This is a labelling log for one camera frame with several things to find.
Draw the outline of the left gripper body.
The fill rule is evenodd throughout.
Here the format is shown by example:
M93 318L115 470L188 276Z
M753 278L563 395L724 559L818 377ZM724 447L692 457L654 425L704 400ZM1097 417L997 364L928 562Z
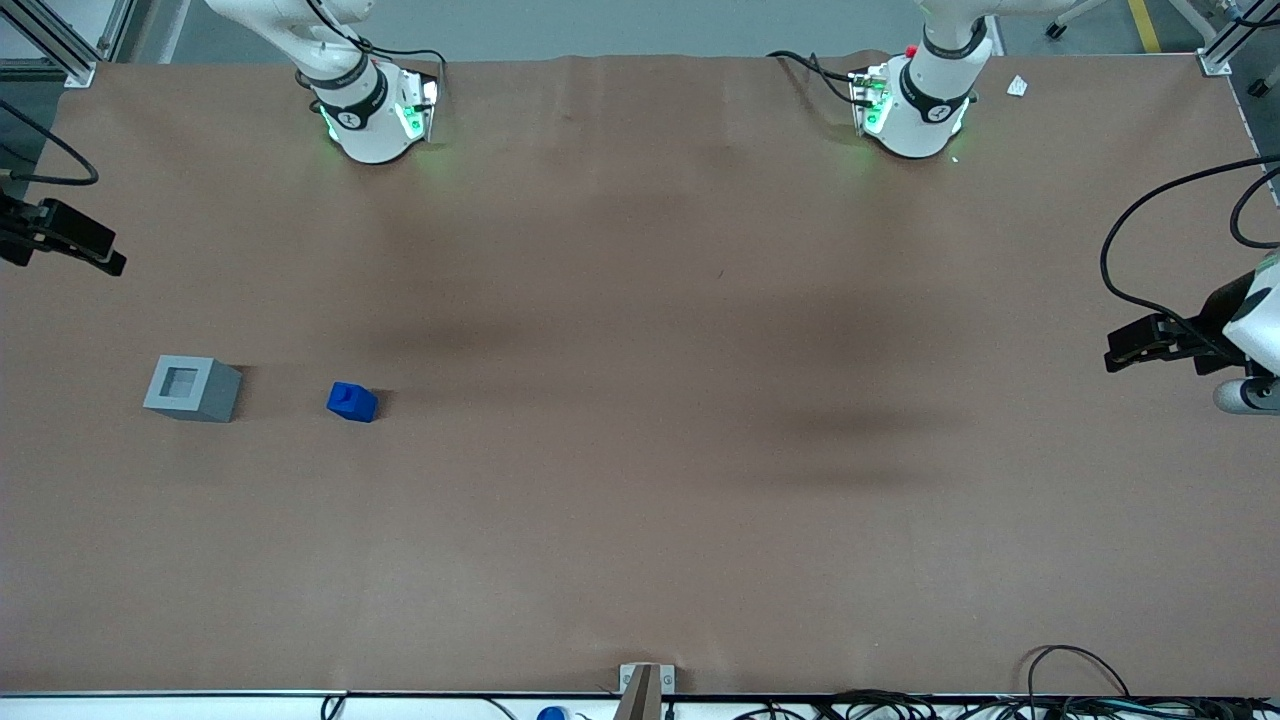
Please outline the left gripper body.
M1279 251L1267 252L1254 270L1213 291L1197 322L1219 347L1197 360L1207 375L1243 366L1248 375L1279 374Z

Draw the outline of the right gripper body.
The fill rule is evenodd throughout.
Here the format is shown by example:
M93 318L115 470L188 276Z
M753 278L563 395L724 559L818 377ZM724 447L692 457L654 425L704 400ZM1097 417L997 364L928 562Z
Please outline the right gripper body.
M40 222L46 214L45 201L36 204L1 193L1 259L14 266L28 266L33 255L47 252Z

